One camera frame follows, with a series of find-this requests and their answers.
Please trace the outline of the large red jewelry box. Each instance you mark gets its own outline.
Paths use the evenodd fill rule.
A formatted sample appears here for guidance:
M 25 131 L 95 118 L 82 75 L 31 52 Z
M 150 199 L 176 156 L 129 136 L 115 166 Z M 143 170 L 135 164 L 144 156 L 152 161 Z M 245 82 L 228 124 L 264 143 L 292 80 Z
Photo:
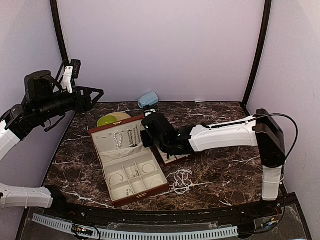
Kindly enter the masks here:
M 151 147 L 144 147 L 140 133 L 143 115 L 89 130 L 102 167 L 111 203 L 121 207 L 168 191 L 169 183 Z M 163 185 L 151 188 L 152 181 Z

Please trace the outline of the small red jewelry tray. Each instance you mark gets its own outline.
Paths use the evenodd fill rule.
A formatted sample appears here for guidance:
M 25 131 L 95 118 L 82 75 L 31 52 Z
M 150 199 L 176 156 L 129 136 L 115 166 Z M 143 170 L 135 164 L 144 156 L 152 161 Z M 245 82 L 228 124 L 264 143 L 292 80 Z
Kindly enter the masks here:
M 173 155 L 173 156 L 168 157 L 168 155 L 165 152 L 160 151 L 156 147 L 151 147 L 150 149 L 151 149 L 153 155 L 155 156 L 155 159 L 157 160 L 157 162 L 162 166 L 169 166 L 169 165 L 177 164 L 177 163 L 184 161 L 190 157 L 188 154 L 187 155 Z

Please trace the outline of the white bangle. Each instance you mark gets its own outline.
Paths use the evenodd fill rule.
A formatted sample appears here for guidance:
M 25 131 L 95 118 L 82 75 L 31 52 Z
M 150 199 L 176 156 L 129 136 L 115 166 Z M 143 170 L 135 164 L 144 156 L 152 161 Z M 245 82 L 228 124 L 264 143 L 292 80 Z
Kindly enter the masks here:
M 155 179 L 150 183 L 150 187 L 155 188 L 155 187 L 159 187 L 163 184 L 164 184 L 164 182 L 161 179 Z

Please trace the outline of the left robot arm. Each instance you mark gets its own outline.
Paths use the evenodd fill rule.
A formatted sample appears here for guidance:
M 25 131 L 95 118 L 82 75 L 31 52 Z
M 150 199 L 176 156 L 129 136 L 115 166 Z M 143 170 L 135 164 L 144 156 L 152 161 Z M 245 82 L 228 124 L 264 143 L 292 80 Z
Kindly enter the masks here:
M 60 218 L 67 218 L 70 206 L 57 187 L 44 187 L 43 178 L 58 142 L 59 131 L 69 113 L 86 113 L 102 98 L 98 88 L 70 88 L 49 70 L 25 76 L 25 94 L 0 117 L 0 207 L 51 208 Z

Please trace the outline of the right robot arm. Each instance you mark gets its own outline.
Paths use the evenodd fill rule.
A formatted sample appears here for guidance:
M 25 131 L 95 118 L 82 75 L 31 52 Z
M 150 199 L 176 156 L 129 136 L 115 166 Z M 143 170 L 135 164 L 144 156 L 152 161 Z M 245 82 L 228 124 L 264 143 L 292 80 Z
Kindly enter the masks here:
M 144 147 L 156 147 L 167 157 L 191 155 L 211 149 L 228 147 L 258 147 L 262 164 L 262 201 L 255 213 L 266 217 L 275 208 L 284 167 L 289 152 L 285 150 L 284 132 L 274 120 L 277 113 L 261 108 L 243 119 L 197 124 L 175 129 L 163 113 L 145 109 L 141 121 Z

